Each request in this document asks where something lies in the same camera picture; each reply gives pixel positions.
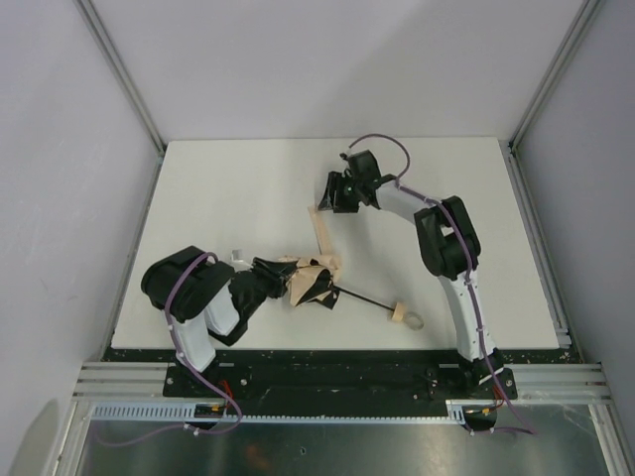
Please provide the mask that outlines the beige folding umbrella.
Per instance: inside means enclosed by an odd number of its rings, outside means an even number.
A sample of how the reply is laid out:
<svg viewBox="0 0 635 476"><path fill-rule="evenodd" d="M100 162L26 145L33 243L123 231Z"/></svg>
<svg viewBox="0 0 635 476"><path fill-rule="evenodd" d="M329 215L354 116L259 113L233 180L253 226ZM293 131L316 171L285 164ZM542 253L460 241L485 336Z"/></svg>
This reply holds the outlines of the beige folding umbrella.
<svg viewBox="0 0 635 476"><path fill-rule="evenodd" d="M342 274L341 257L334 251L327 226L315 205L308 207L309 217L317 241L318 253L309 256L284 256L276 264L293 265L283 283L289 293L290 304L298 307L314 302L333 309L339 297L345 295L385 310L388 320L406 325L418 331L425 326L424 320L400 301L388 304L377 299L343 288L338 284Z"/></svg>

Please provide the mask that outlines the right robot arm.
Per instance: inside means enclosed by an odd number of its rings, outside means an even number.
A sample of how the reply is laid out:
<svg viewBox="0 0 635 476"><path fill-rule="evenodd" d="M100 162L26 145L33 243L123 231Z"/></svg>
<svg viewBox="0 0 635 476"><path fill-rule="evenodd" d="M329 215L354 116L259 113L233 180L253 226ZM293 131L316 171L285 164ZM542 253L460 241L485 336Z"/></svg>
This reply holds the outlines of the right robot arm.
<svg viewBox="0 0 635 476"><path fill-rule="evenodd" d="M455 195L432 198L394 175L382 175L368 150L340 157L345 169L328 174L317 209L356 213L366 205L413 224L423 264L439 279L446 296L459 366L474 386L496 383L504 363L485 323L477 282L481 246L463 201Z"/></svg>

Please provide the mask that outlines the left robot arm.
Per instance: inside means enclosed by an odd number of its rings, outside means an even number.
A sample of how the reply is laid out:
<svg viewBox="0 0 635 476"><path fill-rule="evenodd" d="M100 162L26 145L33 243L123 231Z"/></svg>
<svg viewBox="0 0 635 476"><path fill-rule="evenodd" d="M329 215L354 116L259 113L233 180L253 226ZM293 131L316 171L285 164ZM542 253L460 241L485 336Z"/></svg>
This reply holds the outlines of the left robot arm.
<svg viewBox="0 0 635 476"><path fill-rule="evenodd" d="M141 290L166 315L178 360L202 373L216 357L212 342L235 344L256 310L287 292L296 269L294 261L255 258L238 271L215 254L189 246L150 266Z"/></svg>

